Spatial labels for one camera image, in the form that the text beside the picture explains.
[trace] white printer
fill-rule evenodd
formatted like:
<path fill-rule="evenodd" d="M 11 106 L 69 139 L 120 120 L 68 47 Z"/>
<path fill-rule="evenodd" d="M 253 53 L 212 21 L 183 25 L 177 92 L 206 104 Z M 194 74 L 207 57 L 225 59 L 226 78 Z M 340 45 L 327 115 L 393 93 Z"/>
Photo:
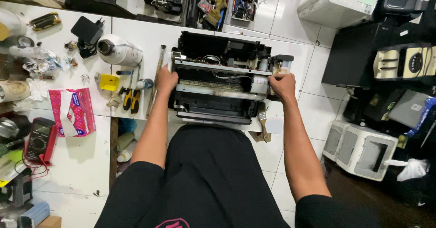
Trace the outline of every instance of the white printer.
<path fill-rule="evenodd" d="M 330 28 L 347 27 L 369 20 L 378 0 L 300 0 L 300 19 Z"/>
<path fill-rule="evenodd" d="M 324 146 L 323 155 L 336 162 L 337 155 L 341 149 L 344 135 L 349 127 L 349 123 L 334 120 L 328 133 L 327 141 Z"/>
<path fill-rule="evenodd" d="M 382 181 L 398 139 L 387 134 L 334 121 L 323 154 L 345 171 L 374 181 Z"/>

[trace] tissue box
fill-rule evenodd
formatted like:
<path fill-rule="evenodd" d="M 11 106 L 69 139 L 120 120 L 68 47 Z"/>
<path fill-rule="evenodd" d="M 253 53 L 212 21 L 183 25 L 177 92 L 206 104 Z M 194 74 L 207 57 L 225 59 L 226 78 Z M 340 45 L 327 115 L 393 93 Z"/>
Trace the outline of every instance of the tissue box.
<path fill-rule="evenodd" d="M 59 137 L 85 137 L 95 131 L 89 88 L 50 89 Z"/>

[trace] red multimeter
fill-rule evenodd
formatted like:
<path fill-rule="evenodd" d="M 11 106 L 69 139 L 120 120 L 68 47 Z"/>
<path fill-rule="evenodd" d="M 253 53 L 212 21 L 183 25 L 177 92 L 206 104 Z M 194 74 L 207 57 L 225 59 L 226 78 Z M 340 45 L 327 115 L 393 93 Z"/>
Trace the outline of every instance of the red multimeter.
<path fill-rule="evenodd" d="M 33 119 L 25 156 L 29 161 L 50 162 L 57 136 L 57 126 L 52 120 L 37 117 Z"/>

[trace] screwdriver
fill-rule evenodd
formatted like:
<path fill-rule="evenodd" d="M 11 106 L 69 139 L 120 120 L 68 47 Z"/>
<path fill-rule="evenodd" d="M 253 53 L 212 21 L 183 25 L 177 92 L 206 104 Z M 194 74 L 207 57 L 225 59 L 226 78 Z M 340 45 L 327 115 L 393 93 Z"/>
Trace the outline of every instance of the screwdriver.
<path fill-rule="evenodd" d="M 141 66 L 138 66 L 138 80 L 139 81 L 139 72 L 141 71 Z M 138 86 L 134 90 L 134 96 L 132 97 L 132 107 L 130 108 L 131 114 L 137 114 L 139 111 L 139 98 L 141 95 L 141 91 L 138 89 Z"/>
<path fill-rule="evenodd" d="M 130 75 L 130 86 L 126 89 L 126 97 L 124 98 L 123 109 L 128 111 L 130 105 L 132 104 L 132 81 L 134 79 L 134 75 Z"/>

